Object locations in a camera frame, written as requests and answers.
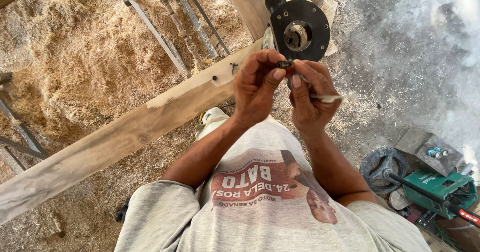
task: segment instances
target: beige pants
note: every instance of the beige pants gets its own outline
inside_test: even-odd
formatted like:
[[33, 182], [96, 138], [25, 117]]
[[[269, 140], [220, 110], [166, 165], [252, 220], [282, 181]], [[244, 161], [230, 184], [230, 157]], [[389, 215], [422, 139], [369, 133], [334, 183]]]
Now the beige pants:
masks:
[[[225, 114], [221, 109], [217, 107], [213, 107], [207, 110], [207, 112], [201, 118], [201, 124], [195, 127], [195, 138], [197, 139], [197, 141], [201, 140], [201, 138], [207, 136], [208, 133], [217, 129], [219, 126], [225, 123], [229, 118], [230, 116]], [[264, 122], [265, 121], [287, 129], [279, 121], [273, 119], [273, 117], [270, 114], [268, 114]]]

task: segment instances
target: man's left hand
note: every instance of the man's left hand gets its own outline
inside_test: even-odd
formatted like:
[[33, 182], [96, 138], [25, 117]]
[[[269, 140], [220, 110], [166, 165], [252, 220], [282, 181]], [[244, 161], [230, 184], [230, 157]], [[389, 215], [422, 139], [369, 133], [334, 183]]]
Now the man's left hand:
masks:
[[234, 123], [247, 130], [265, 120], [272, 110], [273, 94], [285, 77], [285, 69], [277, 68], [285, 57], [276, 50], [252, 52], [234, 80]]

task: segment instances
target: concrete floor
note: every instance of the concrete floor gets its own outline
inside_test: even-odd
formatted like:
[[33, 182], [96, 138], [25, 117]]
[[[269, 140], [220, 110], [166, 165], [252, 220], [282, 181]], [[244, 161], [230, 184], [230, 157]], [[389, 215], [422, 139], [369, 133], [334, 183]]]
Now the concrete floor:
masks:
[[345, 10], [359, 24], [339, 38], [335, 85], [373, 97], [384, 115], [354, 127], [343, 153], [361, 161], [415, 127], [480, 159], [479, 0], [346, 0]]

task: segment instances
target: wheel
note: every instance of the wheel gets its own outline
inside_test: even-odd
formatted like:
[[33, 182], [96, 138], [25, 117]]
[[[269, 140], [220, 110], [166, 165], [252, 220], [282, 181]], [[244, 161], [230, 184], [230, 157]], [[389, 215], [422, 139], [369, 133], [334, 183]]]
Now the wheel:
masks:
[[[372, 171], [372, 166], [380, 159], [380, 164]], [[401, 178], [407, 173], [407, 163], [402, 154], [392, 147], [383, 147], [369, 153], [360, 166], [359, 172], [367, 182], [370, 189], [377, 194], [385, 194], [397, 189], [400, 185], [393, 183], [391, 179], [385, 178], [382, 174], [384, 169], [392, 169], [393, 159], [398, 162], [398, 175]], [[386, 186], [377, 186], [373, 183], [375, 180], [386, 180], [390, 184]]]

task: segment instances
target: gray t-shirt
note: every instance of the gray t-shirt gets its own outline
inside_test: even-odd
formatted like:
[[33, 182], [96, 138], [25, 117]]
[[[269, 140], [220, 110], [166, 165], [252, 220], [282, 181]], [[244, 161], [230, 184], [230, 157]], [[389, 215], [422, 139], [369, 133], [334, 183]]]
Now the gray t-shirt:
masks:
[[263, 121], [228, 150], [198, 198], [174, 181], [138, 188], [115, 251], [430, 249], [417, 227], [393, 212], [368, 201], [333, 201], [297, 139]]

